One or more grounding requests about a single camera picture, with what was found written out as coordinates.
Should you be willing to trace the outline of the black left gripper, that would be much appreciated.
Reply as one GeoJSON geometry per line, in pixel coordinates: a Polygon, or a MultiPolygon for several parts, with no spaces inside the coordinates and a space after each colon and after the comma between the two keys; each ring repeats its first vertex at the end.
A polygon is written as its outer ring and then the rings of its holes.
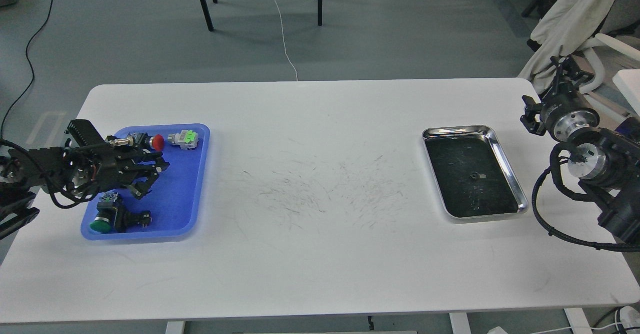
{"type": "Polygon", "coordinates": [[[65,197],[72,200],[123,188],[141,200],[170,166],[162,152],[66,149],[65,158],[71,167],[65,197]]]}

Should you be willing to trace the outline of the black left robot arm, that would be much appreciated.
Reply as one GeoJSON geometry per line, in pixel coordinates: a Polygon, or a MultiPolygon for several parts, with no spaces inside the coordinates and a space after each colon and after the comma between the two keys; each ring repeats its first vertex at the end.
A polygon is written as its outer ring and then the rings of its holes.
{"type": "Polygon", "coordinates": [[[141,199],[169,167],[163,153],[131,140],[108,136],[89,144],[26,150],[7,140],[1,158],[1,237],[18,231],[40,213],[35,188],[55,206],[70,209],[113,189],[127,188],[141,199]]]}

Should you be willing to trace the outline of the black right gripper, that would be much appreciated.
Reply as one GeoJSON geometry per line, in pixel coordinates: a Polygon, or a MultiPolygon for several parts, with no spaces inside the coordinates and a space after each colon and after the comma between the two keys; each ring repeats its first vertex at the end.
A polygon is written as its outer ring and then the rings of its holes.
{"type": "Polygon", "coordinates": [[[556,141],[569,141],[572,134],[582,128],[597,127],[601,118],[585,99],[579,86],[595,78],[595,75],[581,70],[569,56],[551,56],[554,77],[542,103],[537,103],[527,95],[522,95],[524,112],[519,120],[530,134],[544,136],[546,130],[556,141]],[[537,116],[542,113],[542,121],[537,116]]]}

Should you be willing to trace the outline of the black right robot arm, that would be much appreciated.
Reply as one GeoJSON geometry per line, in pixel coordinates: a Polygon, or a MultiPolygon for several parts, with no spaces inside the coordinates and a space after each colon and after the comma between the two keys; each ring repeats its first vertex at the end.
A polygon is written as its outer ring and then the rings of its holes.
{"type": "Polygon", "coordinates": [[[557,141],[550,152],[550,166],[542,172],[532,191],[532,208],[538,223],[550,236],[575,245],[612,252],[638,252],[640,231],[639,119],[629,116],[614,130],[599,127],[597,111],[567,75],[572,60],[550,58],[555,77],[539,95],[540,103],[523,96],[520,120],[528,132],[548,132],[557,141]],[[573,201],[593,202],[601,214],[598,224],[620,243],[599,243],[574,238],[542,218],[537,197],[544,179],[573,201]]]}

